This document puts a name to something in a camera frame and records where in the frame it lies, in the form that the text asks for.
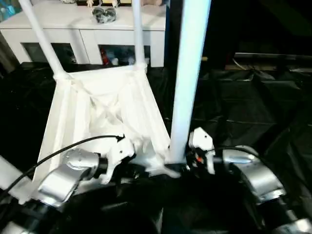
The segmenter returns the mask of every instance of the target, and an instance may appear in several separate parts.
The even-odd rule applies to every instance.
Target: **white cabinet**
[[[128,51],[129,57],[134,51],[131,7],[117,8],[117,20],[108,24],[97,23],[90,8],[61,1],[40,2],[34,11],[61,62],[103,64],[113,51],[119,64],[127,65],[116,50]],[[166,6],[146,5],[141,11],[145,55],[152,67],[163,67]],[[23,12],[0,23],[0,31],[20,63],[44,60]]]
[[[81,30],[81,36],[91,64],[103,64],[103,52],[106,48],[124,45],[133,51],[134,32],[130,30]],[[150,59],[152,67],[163,67],[165,54],[165,31],[144,31],[143,43],[145,57]]]
[[[1,29],[1,33],[20,63],[33,60],[40,61],[43,52],[32,29]],[[45,33],[55,48],[60,61],[64,61],[64,57],[67,56],[68,58],[73,57],[72,63],[89,63],[79,30],[45,29]]]

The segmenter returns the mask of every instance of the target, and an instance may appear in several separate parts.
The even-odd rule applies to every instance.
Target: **white plastic frame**
[[[64,71],[33,12],[30,1],[19,0],[19,2],[32,25],[56,80],[56,88],[38,160],[85,137],[85,128],[88,118],[90,118],[90,97],[85,90],[80,91],[73,88],[73,84],[77,83],[82,84],[88,91],[96,92],[99,89],[118,90],[125,83],[131,82],[135,92],[129,92],[127,98],[124,98],[126,108],[122,110],[127,117],[127,124],[139,134],[149,136],[155,151],[166,151],[170,143],[169,135],[145,74],[146,63],[142,44],[140,1],[133,1],[136,64],[77,73]],[[17,171],[12,173],[14,167],[9,168],[3,162],[4,160],[0,161],[0,166],[4,169],[0,172],[0,176],[4,175],[5,180],[0,181],[0,187],[5,189],[19,173]],[[60,158],[54,157],[37,167],[33,186],[38,184],[49,171],[57,167],[59,162]],[[19,188],[19,192],[12,193],[12,195],[17,198],[24,198],[27,195],[22,196],[23,193],[29,193],[29,189]]]

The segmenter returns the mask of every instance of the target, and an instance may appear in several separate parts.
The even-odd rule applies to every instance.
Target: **small figurine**
[[[112,5],[114,8],[118,7],[118,0],[112,0]]]
[[[87,7],[93,6],[93,0],[87,0]]]

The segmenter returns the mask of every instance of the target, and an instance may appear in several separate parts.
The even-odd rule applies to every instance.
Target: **glass cabinet door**
[[[133,45],[98,45],[103,65],[127,66],[133,65],[135,56],[135,47]],[[150,46],[144,46],[146,63],[150,63]]]
[[[39,43],[22,43],[33,62],[48,62]],[[61,63],[77,63],[70,43],[51,43]]]

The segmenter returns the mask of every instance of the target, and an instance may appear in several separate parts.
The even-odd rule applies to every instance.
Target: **toy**
[[[87,7],[92,7],[93,3],[93,0],[87,0]]]

